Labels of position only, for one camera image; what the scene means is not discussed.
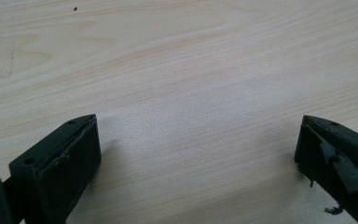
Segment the round hole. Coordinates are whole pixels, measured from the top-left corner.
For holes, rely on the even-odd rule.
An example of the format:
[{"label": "round hole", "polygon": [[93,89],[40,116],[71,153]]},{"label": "round hole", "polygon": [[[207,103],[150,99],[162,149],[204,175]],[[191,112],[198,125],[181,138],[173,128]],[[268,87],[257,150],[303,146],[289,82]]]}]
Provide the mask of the round hole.
[{"label": "round hole", "polygon": [[35,158],[28,158],[24,161],[24,164],[30,165],[30,164],[34,163],[35,161],[36,161]]}]

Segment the table surface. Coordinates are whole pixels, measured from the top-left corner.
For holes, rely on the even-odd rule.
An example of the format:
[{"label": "table surface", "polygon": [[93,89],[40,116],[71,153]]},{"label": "table surface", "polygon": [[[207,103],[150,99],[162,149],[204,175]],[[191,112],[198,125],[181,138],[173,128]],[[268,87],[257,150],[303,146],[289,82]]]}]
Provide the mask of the table surface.
[{"label": "table surface", "polygon": [[293,161],[302,116],[358,132],[358,1],[0,1],[0,177],[96,114],[67,223],[355,223]]}]

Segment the wooden table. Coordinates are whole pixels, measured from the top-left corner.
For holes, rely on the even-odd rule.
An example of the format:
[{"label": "wooden table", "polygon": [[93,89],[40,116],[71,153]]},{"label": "wooden table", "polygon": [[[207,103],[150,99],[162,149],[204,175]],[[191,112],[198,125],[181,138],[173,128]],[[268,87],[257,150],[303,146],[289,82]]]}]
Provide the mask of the wooden table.
[{"label": "wooden table", "polygon": [[304,114],[358,132],[358,1],[0,1],[0,177],[96,114],[67,223],[355,223],[293,161]]}]

